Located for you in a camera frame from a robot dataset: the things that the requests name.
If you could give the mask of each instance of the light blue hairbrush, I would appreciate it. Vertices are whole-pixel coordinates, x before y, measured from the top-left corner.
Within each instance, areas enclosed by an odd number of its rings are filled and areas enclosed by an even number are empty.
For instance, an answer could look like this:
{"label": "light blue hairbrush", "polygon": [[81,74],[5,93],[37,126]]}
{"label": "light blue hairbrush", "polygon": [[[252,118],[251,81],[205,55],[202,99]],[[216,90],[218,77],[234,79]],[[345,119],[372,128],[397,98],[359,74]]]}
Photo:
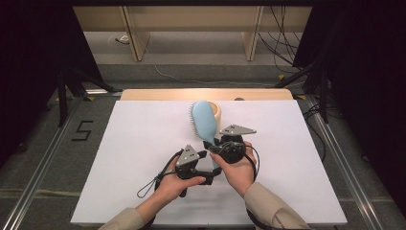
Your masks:
{"label": "light blue hairbrush", "polygon": [[191,122],[194,132],[202,140],[214,145],[214,136],[217,132],[217,122],[215,121],[212,106],[207,101],[198,101],[191,107]]}

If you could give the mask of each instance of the beige round object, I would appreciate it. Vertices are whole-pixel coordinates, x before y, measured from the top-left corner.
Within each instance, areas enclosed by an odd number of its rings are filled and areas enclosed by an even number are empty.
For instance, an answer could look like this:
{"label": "beige round object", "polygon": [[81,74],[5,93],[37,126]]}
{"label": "beige round object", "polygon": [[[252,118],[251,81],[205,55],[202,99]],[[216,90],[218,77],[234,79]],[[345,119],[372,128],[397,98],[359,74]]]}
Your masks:
{"label": "beige round object", "polygon": [[217,103],[209,102],[209,104],[212,106],[215,122],[217,123],[217,132],[219,132],[221,125],[221,108]]}

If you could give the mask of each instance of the person's right hand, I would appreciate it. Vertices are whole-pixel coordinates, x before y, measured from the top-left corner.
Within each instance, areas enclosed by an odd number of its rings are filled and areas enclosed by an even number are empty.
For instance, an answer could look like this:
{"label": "person's right hand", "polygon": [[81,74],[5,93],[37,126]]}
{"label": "person's right hand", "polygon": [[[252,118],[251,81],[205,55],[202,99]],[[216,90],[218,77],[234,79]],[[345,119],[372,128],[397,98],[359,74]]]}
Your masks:
{"label": "person's right hand", "polygon": [[[245,153],[257,164],[257,161],[253,154],[253,149],[251,148],[251,143],[244,141],[246,147]],[[244,197],[245,192],[254,183],[254,169],[251,163],[246,157],[235,164],[228,164],[223,160],[223,158],[215,153],[210,153],[215,163],[224,171],[226,174],[227,181],[229,184],[237,191],[237,193]]]}

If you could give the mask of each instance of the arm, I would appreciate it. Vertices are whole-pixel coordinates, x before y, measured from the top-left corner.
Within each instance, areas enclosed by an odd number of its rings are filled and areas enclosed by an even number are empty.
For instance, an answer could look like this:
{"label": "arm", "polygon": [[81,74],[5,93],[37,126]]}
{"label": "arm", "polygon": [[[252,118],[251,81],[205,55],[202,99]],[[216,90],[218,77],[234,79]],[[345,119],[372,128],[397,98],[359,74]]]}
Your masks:
{"label": "arm", "polygon": [[[174,158],[169,170],[174,170],[176,161]],[[150,222],[161,209],[179,197],[186,188],[201,184],[205,181],[204,177],[194,177],[187,180],[180,179],[175,173],[164,176],[158,189],[143,203],[134,208],[126,208],[116,217],[107,222],[100,230],[122,230],[122,229],[140,229],[146,223]]]}
{"label": "arm", "polygon": [[[245,145],[246,154],[256,163],[251,143],[245,142]],[[275,228],[308,228],[283,200],[259,183],[254,183],[254,171],[248,159],[244,157],[235,164],[228,164],[217,154],[211,153],[211,157],[224,171],[230,185],[244,198],[247,211],[252,214],[250,218],[258,229],[262,224]]]}

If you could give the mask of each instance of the floor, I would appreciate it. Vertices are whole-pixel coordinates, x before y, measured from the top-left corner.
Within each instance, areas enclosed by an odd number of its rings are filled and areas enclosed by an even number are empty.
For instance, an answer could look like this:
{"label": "floor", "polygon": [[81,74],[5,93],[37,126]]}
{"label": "floor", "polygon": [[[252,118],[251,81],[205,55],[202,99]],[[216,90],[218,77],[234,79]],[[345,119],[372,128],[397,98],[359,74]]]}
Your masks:
{"label": "floor", "polygon": [[[240,35],[238,33],[153,33],[147,45],[143,61],[135,62],[129,46],[119,43],[125,33],[85,33],[98,63],[103,79],[118,88],[163,88],[163,87],[269,87],[297,71],[288,63],[275,58],[259,39],[255,59],[246,61]],[[291,46],[297,46],[300,34],[288,34]],[[276,43],[269,34],[262,37],[271,47]],[[279,44],[278,51],[290,60],[286,46]],[[301,95],[304,80],[292,83],[289,89]],[[55,94],[38,120],[29,139],[25,141],[27,150],[14,154],[0,170],[0,223],[7,216],[22,191],[40,164],[44,152],[53,141],[58,123],[58,104]],[[297,100],[302,112],[312,105],[312,97]],[[66,128],[63,139],[56,147],[52,163],[39,183],[31,205],[25,210],[23,221],[18,229],[82,229],[70,224],[81,188],[90,171],[91,163],[97,153],[99,143],[107,125],[117,96],[89,98],[78,103],[75,116]],[[69,102],[71,108],[75,100]],[[323,158],[331,184],[342,205],[349,223],[343,226],[312,226],[316,229],[406,229],[406,220],[397,210],[391,197],[377,178],[368,161],[362,158],[362,150],[353,137],[345,118],[335,107],[333,99],[329,102],[329,128],[348,160],[357,183],[365,193],[375,211],[380,226],[372,228],[363,217],[362,206],[354,197],[349,182],[335,158],[333,149],[323,135],[323,127],[317,115],[309,118],[315,132],[309,129],[315,145]],[[83,137],[77,133],[81,121],[91,129],[86,142],[73,143],[72,139]]]}

